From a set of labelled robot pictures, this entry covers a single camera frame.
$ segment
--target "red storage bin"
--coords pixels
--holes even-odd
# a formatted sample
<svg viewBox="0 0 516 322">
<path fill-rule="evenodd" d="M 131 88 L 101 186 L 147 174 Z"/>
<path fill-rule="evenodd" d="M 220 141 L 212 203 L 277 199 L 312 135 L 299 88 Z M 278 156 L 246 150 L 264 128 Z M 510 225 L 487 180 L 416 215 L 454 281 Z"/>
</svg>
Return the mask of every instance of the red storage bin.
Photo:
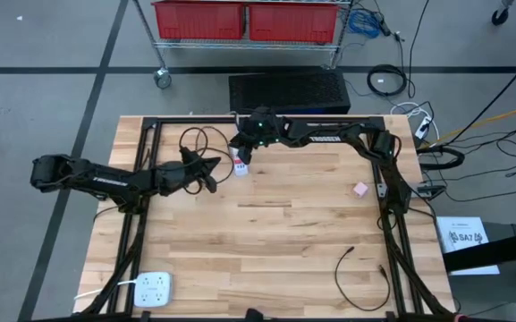
<svg viewBox="0 0 516 322">
<path fill-rule="evenodd" d="M 250 4 L 250 39 L 333 42 L 337 10 L 333 4 Z"/>
<path fill-rule="evenodd" d="M 153 3 L 160 38 L 240 39 L 242 4 Z"/>
</svg>

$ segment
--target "electrical outlet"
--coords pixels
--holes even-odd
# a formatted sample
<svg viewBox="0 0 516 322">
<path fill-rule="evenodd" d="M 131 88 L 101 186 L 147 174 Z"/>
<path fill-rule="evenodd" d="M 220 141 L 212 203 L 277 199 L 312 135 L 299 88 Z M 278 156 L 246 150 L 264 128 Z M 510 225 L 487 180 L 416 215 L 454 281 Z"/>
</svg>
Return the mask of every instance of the electrical outlet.
<svg viewBox="0 0 516 322">
<path fill-rule="evenodd" d="M 142 273 L 134 285 L 134 306 L 155 308 L 172 300 L 172 275 L 167 272 Z"/>
<path fill-rule="evenodd" d="M 426 125 L 430 124 L 433 119 L 426 116 L 419 125 L 419 128 L 415 131 L 415 136 L 419 139 L 423 139 L 427 135 Z"/>
</svg>

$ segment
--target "yellow cable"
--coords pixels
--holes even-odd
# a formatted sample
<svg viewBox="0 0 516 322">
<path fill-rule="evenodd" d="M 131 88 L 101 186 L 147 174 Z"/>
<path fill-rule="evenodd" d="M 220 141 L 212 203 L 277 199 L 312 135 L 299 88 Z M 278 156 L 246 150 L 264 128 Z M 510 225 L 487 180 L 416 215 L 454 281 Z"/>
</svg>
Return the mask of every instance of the yellow cable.
<svg viewBox="0 0 516 322">
<path fill-rule="evenodd" d="M 516 114 L 516 110 L 513 110 L 513 111 L 508 112 L 508 113 L 504 113 L 504 114 L 500 114 L 500 115 L 497 115 L 497 116 L 493 116 L 493 117 L 487 118 L 484 121 L 476 122 L 476 123 L 472 124 L 472 126 L 470 126 L 470 128 L 471 129 L 477 128 L 477 127 L 480 127 L 482 125 L 485 125 L 485 124 L 488 124 L 488 123 L 491 123 L 491 122 L 494 122 L 494 121 L 502 120 L 503 118 L 506 118 L 508 116 L 512 116 L 514 114 Z M 441 137 L 440 139 L 438 139 L 437 141 L 435 141 L 433 143 L 437 143 L 437 142 L 440 142 L 442 140 L 446 140 L 447 138 L 450 138 L 453 135 L 456 135 L 456 134 L 462 132 L 463 130 L 464 129 L 459 129 L 459 130 L 452 131 L 452 132 L 444 135 L 443 137 Z"/>
</svg>

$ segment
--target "concrete floor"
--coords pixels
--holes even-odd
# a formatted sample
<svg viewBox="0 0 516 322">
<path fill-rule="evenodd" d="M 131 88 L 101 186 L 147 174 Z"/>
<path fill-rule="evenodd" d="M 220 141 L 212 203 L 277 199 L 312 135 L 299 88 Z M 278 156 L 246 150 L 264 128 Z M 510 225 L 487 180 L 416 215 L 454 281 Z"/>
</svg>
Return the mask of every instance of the concrete floor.
<svg viewBox="0 0 516 322">
<path fill-rule="evenodd" d="M 154 23 L 149 1 L 141 2 L 148 19 Z M 511 8 L 510 19 L 496 28 L 490 23 L 490 15 L 498 3 L 498 0 L 432 1 L 422 22 L 413 65 L 516 66 L 516 3 Z M 75 150 L 82 157 L 106 163 L 120 115 L 223 114 L 229 110 L 228 74 L 175 74 L 172 87 L 161 91 L 154 86 L 150 73 L 110 73 L 107 66 L 147 66 L 153 70 L 157 66 L 131 3 L 120 12 L 124 16 L 118 37 L 113 39 L 112 56 L 104 55 L 119 4 L 113 0 L 0 0 L 0 321 L 18 317 L 55 206 L 56 195 L 41 194 L 29 186 L 33 158 L 71 153 L 78 134 L 84 133 L 80 127 L 85 111 L 92 112 L 92 122 L 87 137 L 83 135 L 85 140 L 80 141 L 84 146 L 78 145 Z M 369 1 L 363 4 L 372 8 Z M 380 1 L 391 29 L 399 30 L 406 39 L 405 63 L 423 4 L 424 0 Z M 360 36 L 347 35 L 344 44 L 359 41 L 362 41 Z M 175 50 L 166 55 L 171 67 L 320 65 L 326 64 L 327 58 L 324 53 L 219 50 Z M 363 47 L 349 47 L 341 65 L 399 62 L 393 40 L 381 37 L 368 40 Z M 21 67 L 48 68 L 33 72 Z M 424 70 L 414 74 L 418 89 L 413 100 L 433 103 L 441 134 L 468 123 L 512 77 L 510 73 L 475 71 L 472 68 L 463 69 L 462 73 Z M 100 84 L 103 76 L 104 82 L 98 86 L 97 81 Z M 359 93 L 368 93 L 364 72 L 347 73 L 345 78 Z M 97 97 L 94 111 L 93 97 Z M 352 114 L 387 114 L 391 107 L 381 98 L 359 97 L 351 89 L 350 98 Z M 394 99 L 405 100 L 404 93 Z M 516 109 L 516 82 L 487 116 L 513 109 Z M 470 131 L 468 135 L 515 128 L 516 116 Z M 487 147 L 470 155 L 463 166 L 447 172 L 446 176 L 507 165 L 516 165 L 516 159 L 502 157 L 495 147 Z M 515 189 L 516 177 L 508 179 L 503 174 L 494 174 L 451 182 L 449 191 L 454 197 L 473 198 Z M 441 196 L 433 206 L 440 216 L 481 216 L 489 222 L 516 224 L 516 194 L 469 203 L 454 203 Z M 96 207 L 96 200 L 90 196 L 71 193 L 34 318 L 61 317 L 71 312 Z M 498 304 L 460 300 L 464 313 Z M 516 320 L 516 305 L 504 306 L 482 317 Z"/>
</svg>

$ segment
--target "butcher block tabletop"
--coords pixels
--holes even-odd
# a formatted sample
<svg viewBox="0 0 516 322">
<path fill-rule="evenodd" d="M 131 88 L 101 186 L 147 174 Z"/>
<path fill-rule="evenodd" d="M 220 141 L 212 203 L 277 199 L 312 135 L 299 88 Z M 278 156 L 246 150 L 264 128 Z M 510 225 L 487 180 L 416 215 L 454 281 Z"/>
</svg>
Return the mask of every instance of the butcher block tabletop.
<svg viewBox="0 0 516 322">
<path fill-rule="evenodd" d="M 402 139 L 398 166 L 403 177 L 407 182 L 422 181 L 406 116 L 383 117 L 386 129 Z M 142 119 L 121 117 L 110 166 L 133 170 Z M 181 160 L 178 141 L 192 126 L 216 127 L 228 139 L 236 132 L 233 123 L 199 121 L 197 116 L 195 123 L 165 123 L 156 163 Z M 209 147 L 227 151 L 217 131 L 205 131 Z M 187 133 L 183 144 L 194 149 L 196 134 Z M 147 141 L 152 141 L 152 131 Z M 199 145 L 203 144 L 204 139 L 199 138 Z M 393 292 L 381 309 L 355 309 L 334 281 L 337 260 L 355 246 L 339 267 L 343 290 L 365 308 L 379 305 L 387 295 L 379 265 L 385 268 L 389 281 L 391 274 L 383 232 L 376 225 L 379 208 L 369 161 L 347 144 L 334 143 L 304 148 L 273 145 L 252 155 L 250 173 L 232 175 L 218 184 L 216 193 L 206 189 L 198 195 L 177 191 L 169 197 L 151 198 L 140 272 L 173 275 L 172 302 L 148 309 L 152 316 L 239 318 L 254 308 L 277 318 L 383 318 L 386 311 L 396 311 Z M 212 173 L 217 181 L 228 175 L 229 158 L 211 150 L 204 157 L 222 157 Z M 369 187 L 363 198 L 352 191 L 358 182 Z M 196 184 L 190 186 L 191 191 L 197 188 Z M 97 212 L 113 205 L 112 201 L 100 202 Z M 420 200 L 413 199 L 410 206 L 430 211 Z M 438 300 L 454 310 L 431 217 L 409 211 L 406 224 L 417 272 Z M 122 227 L 123 214 L 116 210 L 97 218 L 79 293 L 102 288 L 113 273 Z M 412 311 L 408 280 L 399 270 L 405 304 Z M 126 287 L 120 286 L 119 311 Z M 92 300 L 93 296 L 77 300 L 74 311 L 84 309 Z M 139 315 L 142 310 L 135 308 L 133 312 Z"/>
</svg>

